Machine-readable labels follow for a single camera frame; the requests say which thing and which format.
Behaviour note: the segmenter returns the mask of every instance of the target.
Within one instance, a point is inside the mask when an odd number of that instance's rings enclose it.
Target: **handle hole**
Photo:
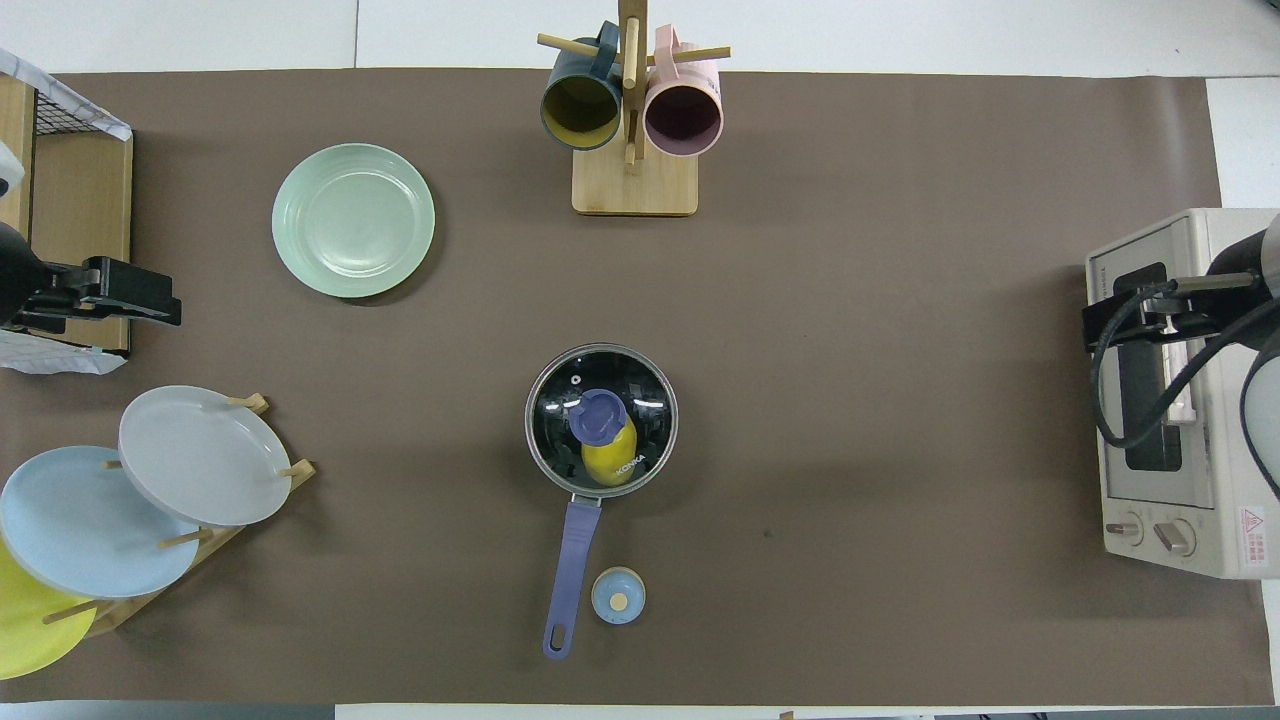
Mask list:
[[[550,646],[556,652],[564,650],[564,625],[556,625],[552,628]]]

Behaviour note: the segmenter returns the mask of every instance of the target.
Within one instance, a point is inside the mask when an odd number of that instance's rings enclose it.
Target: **purple pan handle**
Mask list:
[[[564,660],[573,644],[573,623],[582,597],[582,579],[586,577],[586,555],[591,551],[595,525],[600,521],[600,506],[571,500],[564,511],[564,536],[561,538],[561,559],[556,565],[556,588],[552,589],[552,609],[547,614],[547,633],[543,635],[543,655],[552,660]]]

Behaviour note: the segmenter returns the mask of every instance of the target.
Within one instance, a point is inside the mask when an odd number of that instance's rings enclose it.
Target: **mug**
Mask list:
[[[622,119],[618,26],[605,22],[594,40],[577,41],[599,50],[595,58],[561,50],[543,91],[543,127],[571,150],[593,150],[613,140]]]
[[[719,69],[716,60],[680,63],[672,59],[696,45],[681,44],[676,28],[658,28],[653,49],[655,67],[649,73],[644,99],[644,132],[658,150],[681,158],[707,152],[724,129]]]

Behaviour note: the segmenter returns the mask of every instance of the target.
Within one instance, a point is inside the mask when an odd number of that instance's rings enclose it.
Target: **white floor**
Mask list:
[[[534,42],[538,32],[594,35],[614,9],[611,0],[0,0],[0,47],[54,73],[549,68],[554,51]],[[732,45],[724,70],[1215,78],[1222,205],[1280,208],[1280,10],[1263,0],[653,0],[649,9],[650,26],[678,20],[682,40]],[[1263,593],[1280,696],[1280,580],[1263,583]],[[338,716],[745,720],[782,710],[347,706]]]

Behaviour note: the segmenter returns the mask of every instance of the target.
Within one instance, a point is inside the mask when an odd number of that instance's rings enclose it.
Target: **pink mug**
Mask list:
[[[644,99],[644,132],[658,150],[681,158],[707,152],[724,128],[719,69],[716,60],[676,63],[675,53],[696,50],[680,42],[676,28],[658,28],[653,49],[655,67],[649,72]]]

